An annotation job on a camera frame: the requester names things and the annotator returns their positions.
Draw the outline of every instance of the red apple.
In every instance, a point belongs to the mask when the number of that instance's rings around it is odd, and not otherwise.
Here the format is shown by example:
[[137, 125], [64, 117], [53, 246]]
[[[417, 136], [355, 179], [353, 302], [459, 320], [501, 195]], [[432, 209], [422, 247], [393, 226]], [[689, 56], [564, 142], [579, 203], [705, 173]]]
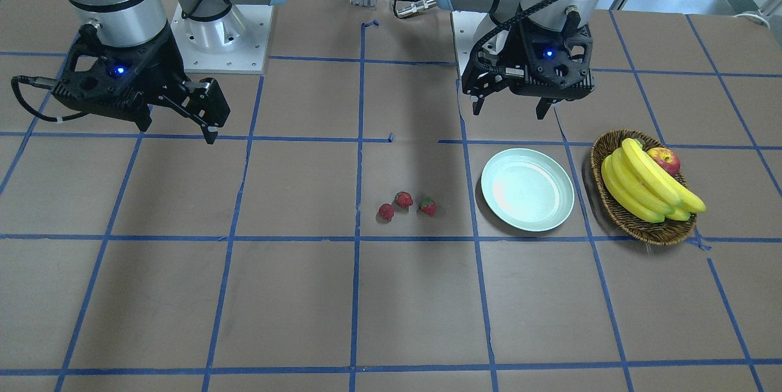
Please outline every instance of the red apple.
[[660, 165], [665, 172], [668, 172], [672, 177], [676, 177], [676, 173], [679, 172], [681, 167], [681, 161], [678, 156], [668, 148], [652, 148], [646, 152], [654, 162]]

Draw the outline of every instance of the white cable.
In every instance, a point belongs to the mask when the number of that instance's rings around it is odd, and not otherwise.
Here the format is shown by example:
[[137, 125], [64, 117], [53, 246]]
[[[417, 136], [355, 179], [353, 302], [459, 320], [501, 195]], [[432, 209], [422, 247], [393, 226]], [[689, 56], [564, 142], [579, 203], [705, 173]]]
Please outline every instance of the white cable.
[[757, 24], [763, 24], [766, 26], [766, 28], [768, 28], [768, 30], [771, 30], [771, 24], [769, 24], [768, 20], [758, 15], [757, 13], [745, 12], [745, 13], [734, 15], [734, 17], [749, 18], [752, 22]]

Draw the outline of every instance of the wicker basket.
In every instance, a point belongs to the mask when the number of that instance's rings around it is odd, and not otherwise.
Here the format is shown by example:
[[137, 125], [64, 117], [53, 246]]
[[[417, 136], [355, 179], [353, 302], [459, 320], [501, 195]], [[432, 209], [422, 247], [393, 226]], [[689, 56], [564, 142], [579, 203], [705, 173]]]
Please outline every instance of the wicker basket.
[[[603, 203], [609, 218], [622, 230], [626, 231], [629, 236], [654, 245], [679, 244], [679, 242], [687, 239], [687, 236], [695, 228], [695, 214], [689, 220], [665, 219], [664, 222], [660, 223], [645, 222], [645, 220], [638, 219], [638, 217], [629, 213], [627, 209], [617, 203], [614, 197], [608, 193], [608, 189], [605, 188], [605, 183], [603, 183], [603, 177], [600, 173], [600, 166], [603, 164], [603, 160], [613, 153], [616, 148], [620, 147], [622, 141], [628, 137], [641, 140], [643, 142], [643, 150], [663, 146], [654, 137], [631, 129], [615, 129], [597, 138], [590, 151], [590, 167], [601, 203]], [[681, 173], [676, 175], [676, 181], [687, 187], [687, 182], [684, 181]]]

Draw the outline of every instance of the red berry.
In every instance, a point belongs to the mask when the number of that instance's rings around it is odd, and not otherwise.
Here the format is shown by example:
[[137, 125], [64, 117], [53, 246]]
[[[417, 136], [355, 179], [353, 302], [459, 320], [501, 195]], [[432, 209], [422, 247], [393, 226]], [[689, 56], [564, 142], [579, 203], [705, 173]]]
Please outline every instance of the red berry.
[[407, 192], [399, 192], [393, 200], [400, 208], [408, 208], [413, 205], [413, 197]]
[[421, 212], [429, 215], [430, 217], [433, 217], [435, 216], [437, 205], [435, 205], [435, 200], [432, 200], [431, 198], [426, 198], [421, 203], [419, 203], [418, 208], [421, 209]]
[[380, 206], [380, 209], [378, 211], [378, 214], [382, 219], [392, 219], [393, 218], [393, 206], [389, 205], [388, 203], [385, 203], [384, 205]]

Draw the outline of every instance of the banana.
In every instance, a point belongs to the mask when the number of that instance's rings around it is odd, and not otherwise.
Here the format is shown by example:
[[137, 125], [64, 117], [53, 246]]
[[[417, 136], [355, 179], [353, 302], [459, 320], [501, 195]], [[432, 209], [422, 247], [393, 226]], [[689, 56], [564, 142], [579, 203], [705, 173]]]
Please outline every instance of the banana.
[[636, 152], [643, 153], [645, 158], [648, 158], [650, 160], [649, 163], [651, 163], [651, 165], [654, 166], [653, 170], [654, 172], [656, 172], [657, 175], [659, 175], [661, 180], [664, 181], [665, 184], [673, 188], [673, 190], [675, 190], [677, 194], [679, 194], [679, 198], [681, 198], [682, 201], [681, 205], [679, 206], [681, 206], [682, 209], [685, 209], [685, 211], [692, 212], [692, 213], [706, 212], [706, 204], [703, 202], [703, 200], [701, 200], [697, 195], [693, 194], [693, 192], [690, 191], [690, 189], [687, 189], [686, 187], [682, 186], [682, 184], [676, 181], [675, 178], [673, 178], [670, 174], [665, 172], [665, 170], [662, 169], [662, 167], [660, 167], [659, 164], [654, 163], [654, 161], [651, 160], [651, 157], [647, 153], [643, 152], [643, 149], [642, 147], [639, 146], [637, 140], [635, 139], [631, 139], [631, 140], [633, 140], [633, 143], [629, 143], [629, 145], [637, 148]]
[[692, 214], [688, 211], [685, 211], [685, 209], [682, 208], [676, 208], [676, 210], [672, 214], [665, 215], [667, 219], [672, 219], [672, 220], [689, 220], [690, 216], [692, 216]]
[[634, 139], [624, 139], [622, 141], [622, 150], [627, 163], [651, 192], [660, 197], [660, 200], [674, 206], [674, 208], [682, 205], [682, 197], [679, 195], [679, 192], [660, 175], [660, 172], [665, 175], [668, 175], [668, 173], [662, 170], [659, 164], [654, 163], [654, 160], [647, 153], [643, 152]]
[[601, 175], [603, 176], [605, 186], [608, 188], [608, 192], [617, 200], [617, 203], [627, 209], [629, 213], [639, 217], [639, 219], [645, 220], [645, 222], [663, 222], [663, 220], [665, 220], [664, 215], [645, 208], [618, 184], [618, 180], [614, 175], [614, 170], [611, 165], [612, 155], [607, 156], [603, 161], [603, 164], [601, 164]]
[[654, 195], [646, 186], [643, 181], [632, 172], [628, 167], [625, 153], [621, 148], [617, 148], [612, 154], [611, 165], [614, 169], [614, 175], [617, 178], [619, 185], [621, 185], [635, 200], [641, 203], [645, 208], [650, 211], [657, 212], [663, 215], [670, 215], [674, 213], [673, 206], [660, 200], [657, 195]]

